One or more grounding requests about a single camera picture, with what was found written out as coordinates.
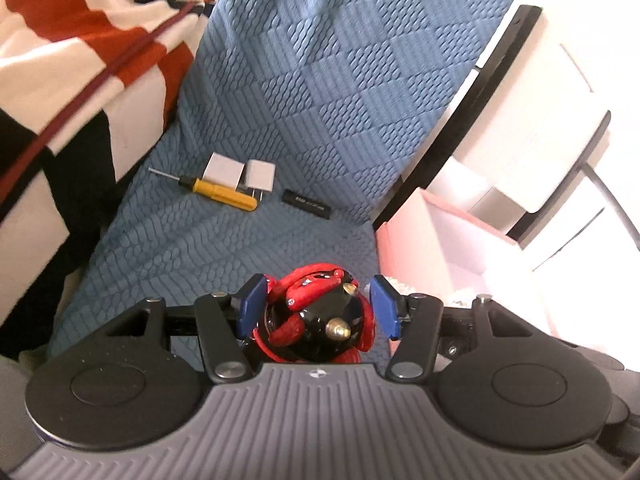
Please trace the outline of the red black toy ball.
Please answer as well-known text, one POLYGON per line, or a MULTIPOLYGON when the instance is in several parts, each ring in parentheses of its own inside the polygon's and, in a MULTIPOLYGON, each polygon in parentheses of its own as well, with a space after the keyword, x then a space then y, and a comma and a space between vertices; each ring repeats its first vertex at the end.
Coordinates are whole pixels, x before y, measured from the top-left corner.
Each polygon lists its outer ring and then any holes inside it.
POLYGON ((250 339, 271 362, 357 364, 375 337, 373 309, 356 278, 322 262, 267 278, 265 307, 250 339))

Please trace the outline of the yellow handled screwdriver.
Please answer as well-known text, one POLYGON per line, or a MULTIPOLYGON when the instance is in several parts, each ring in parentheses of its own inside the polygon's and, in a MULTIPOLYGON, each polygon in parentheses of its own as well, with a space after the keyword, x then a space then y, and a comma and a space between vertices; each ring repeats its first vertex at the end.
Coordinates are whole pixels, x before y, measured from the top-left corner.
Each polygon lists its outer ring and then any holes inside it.
POLYGON ((233 188, 209 183, 196 177, 174 176, 151 167, 148 168, 148 171, 151 174, 173 180, 189 192, 201 195, 217 203, 226 204, 242 211, 254 211, 258 207, 258 201, 255 197, 235 191, 233 188))

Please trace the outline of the white charger cube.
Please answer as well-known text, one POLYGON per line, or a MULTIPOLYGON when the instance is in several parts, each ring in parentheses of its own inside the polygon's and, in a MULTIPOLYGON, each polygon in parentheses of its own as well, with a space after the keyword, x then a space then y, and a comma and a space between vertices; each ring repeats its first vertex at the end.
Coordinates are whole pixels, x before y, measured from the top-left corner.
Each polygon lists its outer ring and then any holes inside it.
POLYGON ((236 190, 241 181, 245 165, 238 160, 213 153, 203 171, 202 179, 214 185, 236 190))

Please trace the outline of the white plug charger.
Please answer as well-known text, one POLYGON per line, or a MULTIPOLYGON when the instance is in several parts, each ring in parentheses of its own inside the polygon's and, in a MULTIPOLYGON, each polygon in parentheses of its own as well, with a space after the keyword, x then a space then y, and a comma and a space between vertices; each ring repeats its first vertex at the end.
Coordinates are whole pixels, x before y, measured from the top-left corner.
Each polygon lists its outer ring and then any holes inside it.
POLYGON ((258 202, 273 190, 276 165, 259 159, 250 159, 243 169, 239 189, 250 193, 258 202))

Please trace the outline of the pink cardboard box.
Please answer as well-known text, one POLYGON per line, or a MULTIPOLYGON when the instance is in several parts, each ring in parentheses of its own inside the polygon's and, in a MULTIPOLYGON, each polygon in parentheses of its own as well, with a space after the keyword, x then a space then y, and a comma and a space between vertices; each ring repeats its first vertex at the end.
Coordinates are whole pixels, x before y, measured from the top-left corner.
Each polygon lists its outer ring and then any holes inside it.
POLYGON ((518 243, 433 193, 414 191, 375 236, 380 272, 403 292, 459 308, 489 295, 543 332, 558 333, 518 243))

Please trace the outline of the white folding chair back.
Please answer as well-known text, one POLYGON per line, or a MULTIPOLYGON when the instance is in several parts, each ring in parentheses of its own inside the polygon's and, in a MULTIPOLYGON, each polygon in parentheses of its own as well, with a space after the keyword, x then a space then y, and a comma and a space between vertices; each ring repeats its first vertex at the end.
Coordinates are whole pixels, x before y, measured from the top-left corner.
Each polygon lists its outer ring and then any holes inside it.
POLYGON ((490 192, 538 211, 596 132, 605 106, 542 14, 428 190, 469 211, 490 192))

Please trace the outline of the blue textured seat cover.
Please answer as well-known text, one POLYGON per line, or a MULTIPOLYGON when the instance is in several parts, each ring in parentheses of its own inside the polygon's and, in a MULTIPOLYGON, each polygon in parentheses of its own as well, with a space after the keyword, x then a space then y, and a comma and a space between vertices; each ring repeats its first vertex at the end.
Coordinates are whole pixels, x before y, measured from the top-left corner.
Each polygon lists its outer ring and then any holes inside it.
POLYGON ((152 149, 49 344, 58 356, 138 301, 171 306, 330 262, 378 272, 371 211, 468 78, 513 0, 218 0, 152 149), (151 174, 218 153, 276 165, 242 211, 151 174), (329 220, 282 202, 288 188, 329 220))

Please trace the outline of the red white black striped blanket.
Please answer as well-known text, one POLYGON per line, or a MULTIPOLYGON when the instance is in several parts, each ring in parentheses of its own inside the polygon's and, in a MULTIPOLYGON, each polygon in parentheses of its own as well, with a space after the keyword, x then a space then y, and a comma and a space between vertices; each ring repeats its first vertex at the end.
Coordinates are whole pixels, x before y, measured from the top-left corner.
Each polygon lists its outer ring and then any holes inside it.
POLYGON ((1 311, 165 131, 216 0, 1 0, 1 311))

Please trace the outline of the black metal chair frame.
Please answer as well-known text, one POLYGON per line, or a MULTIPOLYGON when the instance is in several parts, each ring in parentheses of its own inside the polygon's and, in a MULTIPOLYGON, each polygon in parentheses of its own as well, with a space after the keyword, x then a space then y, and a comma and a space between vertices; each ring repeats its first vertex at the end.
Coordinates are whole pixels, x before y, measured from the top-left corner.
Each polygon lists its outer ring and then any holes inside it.
MULTIPOLYGON (((468 88, 458 95, 452 110, 438 122, 425 146, 420 148, 413 162, 410 162, 408 170, 399 177, 375 211, 375 229, 390 220, 414 191, 419 188, 427 190, 434 181, 469 132, 475 119, 480 116, 480 111, 494 95, 498 84, 506 76, 542 14, 539 6, 530 4, 522 4, 512 14, 509 24, 500 32, 488 58, 477 69, 475 78, 468 88)), ((588 179, 606 199, 631 239, 638 240, 638 224, 631 220, 628 212, 594 168, 608 143, 611 119, 612 113, 605 107, 605 115, 582 150, 582 154, 577 157, 574 165, 538 211, 531 214, 518 206, 508 204, 506 199, 496 192, 490 192, 471 209, 472 216, 503 232, 521 247, 526 247, 558 212, 577 183, 582 179, 588 179)))

